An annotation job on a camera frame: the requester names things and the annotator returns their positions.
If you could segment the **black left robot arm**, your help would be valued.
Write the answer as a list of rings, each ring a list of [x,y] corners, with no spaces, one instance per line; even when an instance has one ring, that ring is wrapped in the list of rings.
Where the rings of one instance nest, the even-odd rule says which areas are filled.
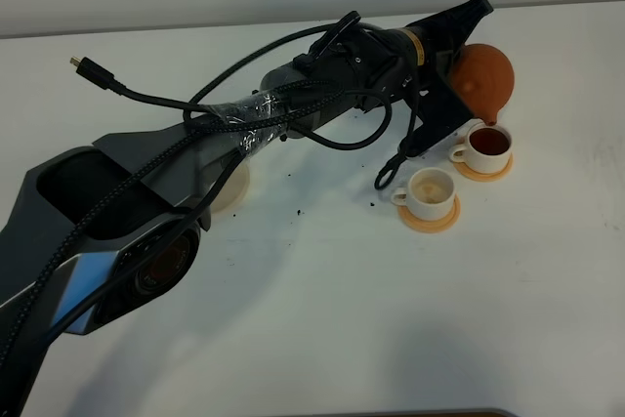
[[[347,111],[409,106],[405,137],[378,173],[400,165],[478,116],[452,88],[465,44],[492,12],[469,0],[402,28],[357,12],[297,32],[313,42],[265,75],[248,97],[208,105],[138,93],[98,63],[76,73],[132,101],[179,110],[179,124],[105,135],[29,170],[1,232],[1,412],[21,414],[46,352],[163,295],[188,272],[211,207],[243,161],[274,140],[319,140]]]

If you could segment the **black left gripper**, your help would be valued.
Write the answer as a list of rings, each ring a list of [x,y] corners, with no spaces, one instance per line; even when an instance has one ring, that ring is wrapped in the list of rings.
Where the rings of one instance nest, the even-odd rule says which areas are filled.
[[[418,88],[436,75],[449,83],[461,46],[491,13],[488,0],[469,0],[402,28],[338,21],[302,55],[302,74],[374,90],[392,103],[404,100],[408,85]]]

